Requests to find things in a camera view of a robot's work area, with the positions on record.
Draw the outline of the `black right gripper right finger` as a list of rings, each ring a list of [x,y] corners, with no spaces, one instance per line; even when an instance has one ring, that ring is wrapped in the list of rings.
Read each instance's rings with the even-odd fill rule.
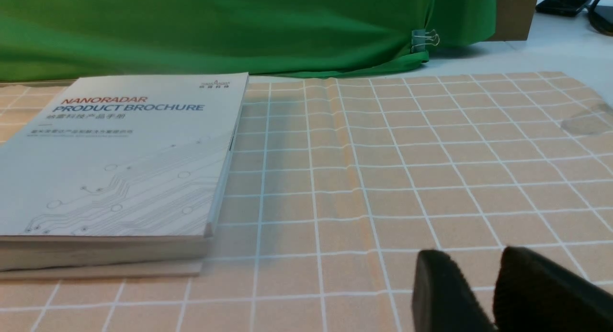
[[[525,247],[506,247],[493,297],[500,332],[610,332],[613,297]]]

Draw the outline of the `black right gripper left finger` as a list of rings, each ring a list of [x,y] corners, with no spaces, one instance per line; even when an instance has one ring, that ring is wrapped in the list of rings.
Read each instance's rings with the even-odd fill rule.
[[[494,332],[466,278],[449,255],[422,250],[416,260],[412,291],[416,332]]]

